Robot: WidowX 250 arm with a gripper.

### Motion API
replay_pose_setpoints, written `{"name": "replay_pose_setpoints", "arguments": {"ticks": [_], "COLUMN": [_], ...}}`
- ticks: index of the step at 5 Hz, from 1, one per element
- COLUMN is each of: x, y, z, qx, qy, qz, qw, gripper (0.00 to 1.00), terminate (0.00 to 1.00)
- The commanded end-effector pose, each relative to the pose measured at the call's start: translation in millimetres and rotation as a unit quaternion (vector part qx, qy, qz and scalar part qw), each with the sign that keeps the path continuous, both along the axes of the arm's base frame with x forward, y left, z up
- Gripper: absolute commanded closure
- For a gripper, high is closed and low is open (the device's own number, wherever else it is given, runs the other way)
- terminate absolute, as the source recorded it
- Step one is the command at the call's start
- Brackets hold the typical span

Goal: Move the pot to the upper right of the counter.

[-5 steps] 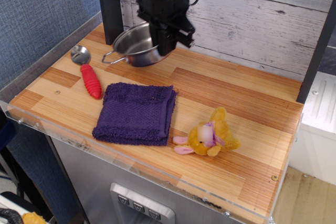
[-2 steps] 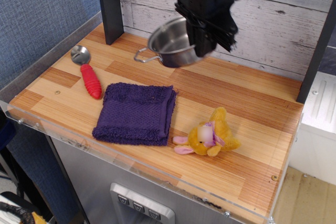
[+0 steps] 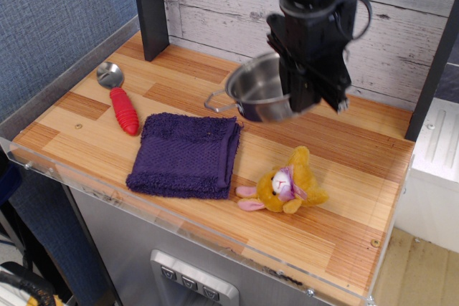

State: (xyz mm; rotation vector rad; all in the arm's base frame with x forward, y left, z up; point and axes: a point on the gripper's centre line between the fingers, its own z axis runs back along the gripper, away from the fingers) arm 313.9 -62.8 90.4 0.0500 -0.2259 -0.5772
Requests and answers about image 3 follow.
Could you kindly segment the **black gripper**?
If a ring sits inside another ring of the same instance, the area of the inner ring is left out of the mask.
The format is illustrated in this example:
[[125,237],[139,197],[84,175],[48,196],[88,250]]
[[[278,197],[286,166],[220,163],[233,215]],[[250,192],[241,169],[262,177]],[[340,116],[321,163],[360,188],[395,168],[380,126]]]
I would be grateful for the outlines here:
[[352,0],[332,0],[314,8],[280,0],[282,15],[267,18],[269,45],[280,55],[279,76],[295,113],[325,100],[336,112],[347,110],[351,78],[343,53],[352,39]]

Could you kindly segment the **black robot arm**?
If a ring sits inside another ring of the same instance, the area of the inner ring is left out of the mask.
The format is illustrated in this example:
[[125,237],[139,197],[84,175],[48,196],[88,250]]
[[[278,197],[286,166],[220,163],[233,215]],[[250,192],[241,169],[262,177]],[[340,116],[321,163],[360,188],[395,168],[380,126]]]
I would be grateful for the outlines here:
[[336,112],[348,108],[344,51],[354,38],[357,1],[279,0],[281,14],[268,16],[268,43],[280,56],[280,83],[293,112],[322,100]]

